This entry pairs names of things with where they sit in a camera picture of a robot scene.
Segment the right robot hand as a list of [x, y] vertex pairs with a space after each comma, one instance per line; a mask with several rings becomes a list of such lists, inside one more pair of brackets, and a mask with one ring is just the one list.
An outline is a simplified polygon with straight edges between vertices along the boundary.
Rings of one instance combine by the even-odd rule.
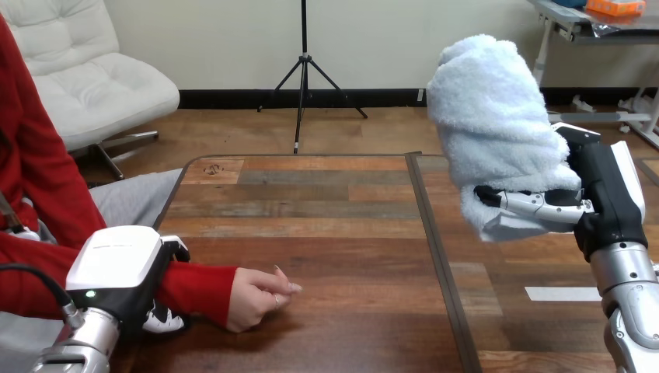
[[475, 196], [546, 230], [572, 231], [586, 260], [610, 246], [647, 247], [643, 192], [626, 143], [603, 144], [599, 133], [571, 124], [556, 123], [552, 129], [567, 141], [567, 163], [581, 179], [579, 189], [532, 193], [477, 186]]

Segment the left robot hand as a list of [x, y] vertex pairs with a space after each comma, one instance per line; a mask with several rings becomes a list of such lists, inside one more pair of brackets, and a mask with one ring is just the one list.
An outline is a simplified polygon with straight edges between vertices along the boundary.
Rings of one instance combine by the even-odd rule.
[[77, 255], [65, 290], [78, 308], [99, 309], [120, 321], [123, 333], [178, 332], [188, 327], [188, 318], [155, 299], [172, 260], [190, 261], [175, 235], [139, 225], [101, 229]]

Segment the person's hand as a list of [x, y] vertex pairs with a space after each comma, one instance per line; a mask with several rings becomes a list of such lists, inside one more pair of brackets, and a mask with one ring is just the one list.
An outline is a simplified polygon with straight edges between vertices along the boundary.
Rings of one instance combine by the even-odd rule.
[[239, 267], [232, 284], [225, 327], [241, 333], [258, 326], [268, 313], [285, 308], [302, 290], [277, 265], [272, 273]]

